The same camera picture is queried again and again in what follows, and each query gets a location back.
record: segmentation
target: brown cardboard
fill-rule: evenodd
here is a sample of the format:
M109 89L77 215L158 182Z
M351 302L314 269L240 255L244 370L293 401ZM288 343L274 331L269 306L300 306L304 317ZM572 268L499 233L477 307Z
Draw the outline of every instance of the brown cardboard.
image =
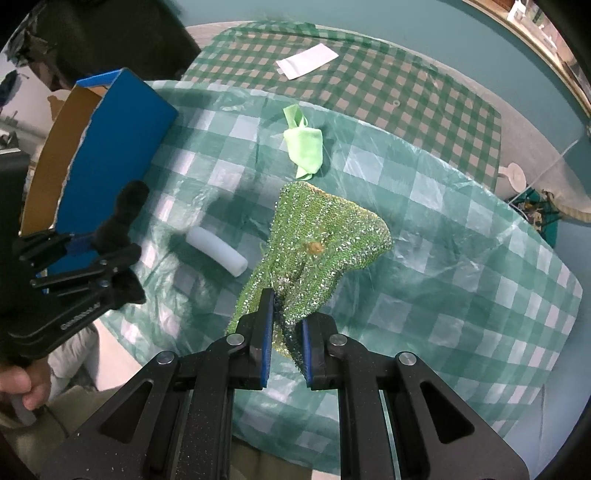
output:
M47 138L22 214L21 235L51 228L80 138L101 97L75 86Z
M107 93L107 87L90 87L88 88L91 92L95 92L98 96L100 96L101 98L103 98L105 96L105 94Z

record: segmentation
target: human hand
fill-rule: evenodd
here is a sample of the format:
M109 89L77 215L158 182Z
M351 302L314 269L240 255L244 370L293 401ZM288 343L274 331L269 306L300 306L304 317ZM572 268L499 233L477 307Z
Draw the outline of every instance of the human hand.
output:
M27 368L0 367L0 400L8 395L22 394L22 404L27 410L43 406L51 390L51 369L47 358L36 360Z

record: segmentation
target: blue box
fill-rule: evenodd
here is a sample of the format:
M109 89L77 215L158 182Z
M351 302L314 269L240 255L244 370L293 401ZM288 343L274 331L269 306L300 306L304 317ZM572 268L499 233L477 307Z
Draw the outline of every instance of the blue box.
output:
M143 178L177 115L128 69L77 82L39 157L21 234L94 231L124 185ZM87 266L91 258L67 257L59 270Z

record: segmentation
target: white cord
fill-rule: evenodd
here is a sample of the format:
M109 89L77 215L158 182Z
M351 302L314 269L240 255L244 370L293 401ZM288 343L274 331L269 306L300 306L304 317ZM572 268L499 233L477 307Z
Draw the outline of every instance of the white cord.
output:
M523 195L525 192L527 192L530 188L532 188L532 186L534 185L534 183L536 183L540 178L542 178L544 175L546 175L546 173L548 173L549 170L551 170L552 168L554 168L554 166L556 166L556 164L562 159L564 158L564 156L569 152L569 150L571 148L573 148L581 139L578 138L577 140L575 140L574 142L572 142L568 147L566 147L566 150L564 150L559 156L558 158L552 162L552 164L546 168L542 173L540 173L532 182L529 183L529 185L527 185L525 187L525 190L523 190L522 192L519 192L517 195L515 195L510 201L509 204L513 204L521 195Z
M545 424L544 424L544 417L546 414L546 410L547 410L547 400L546 400L546 385L542 385L541 391L540 391L540 395L542 396L542 402L541 402L541 411L542 411L542 415L540 416L540 446L538 447L538 461L537 461L537 465L540 465L540 456L542 453L542 442L544 441L544 434L545 434Z

